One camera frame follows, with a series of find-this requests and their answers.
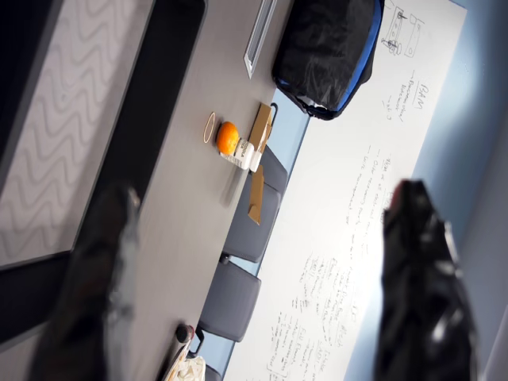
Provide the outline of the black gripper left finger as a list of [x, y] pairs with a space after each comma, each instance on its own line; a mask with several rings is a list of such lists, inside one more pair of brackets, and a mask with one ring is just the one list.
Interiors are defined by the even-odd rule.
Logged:
[[114, 184], [90, 208], [31, 380], [130, 380], [140, 199]]

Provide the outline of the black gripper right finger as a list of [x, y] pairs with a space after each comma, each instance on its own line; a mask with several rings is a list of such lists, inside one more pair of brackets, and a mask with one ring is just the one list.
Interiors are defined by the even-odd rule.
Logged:
[[477, 380], [478, 338], [449, 222], [421, 180], [383, 212], [377, 380]]

